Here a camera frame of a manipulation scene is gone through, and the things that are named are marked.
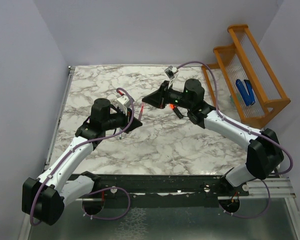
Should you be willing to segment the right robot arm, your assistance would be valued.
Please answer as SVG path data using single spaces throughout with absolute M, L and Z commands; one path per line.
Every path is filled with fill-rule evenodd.
M 283 161 L 283 151 L 278 147 L 279 141 L 273 130 L 262 131 L 235 120 L 227 122 L 214 106 L 204 100 L 204 94 L 205 89 L 197 79 L 188 79 L 183 91 L 172 89 L 165 80 L 159 89 L 143 97 L 142 102 L 157 109 L 164 109 L 169 104 L 184 108 L 194 125 L 214 131 L 246 151 L 246 162 L 229 170 L 220 180 L 220 191 L 230 196 L 245 182 L 266 179 Z

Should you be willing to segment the black orange highlighter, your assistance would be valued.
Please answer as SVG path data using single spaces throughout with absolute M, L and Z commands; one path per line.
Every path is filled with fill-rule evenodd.
M 177 106 L 173 104 L 170 104 L 169 106 L 179 119 L 182 119 L 184 117 L 184 115 L 180 112 Z

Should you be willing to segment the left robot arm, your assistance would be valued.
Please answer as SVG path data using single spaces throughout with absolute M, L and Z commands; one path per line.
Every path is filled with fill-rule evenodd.
M 22 185 L 21 210 L 30 216 L 31 225 L 54 225 L 66 205 L 76 198 L 87 195 L 96 197 L 101 190 L 97 176 L 85 173 L 77 181 L 66 182 L 79 164 L 108 137 L 106 132 L 120 129 L 129 133 L 142 126 L 135 118 L 134 99 L 123 95 L 116 99 L 116 106 L 106 98 L 94 101 L 90 116 L 76 130 L 66 151 L 36 179 L 29 177 Z

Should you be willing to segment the pink marker pen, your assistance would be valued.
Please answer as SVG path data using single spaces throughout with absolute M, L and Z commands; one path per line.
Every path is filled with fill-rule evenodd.
M 138 120 L 139 120 L 140 122 L 141 122 L 141 119 L 142 119 L 142 116 L 143 116 L 144 106 L 145 106 L 145 103 L 142 102 L 142 103 L 141 103 L 141 107 L 140 107 L 140 111 L 139 111 L 139 115 L 138 115 Z

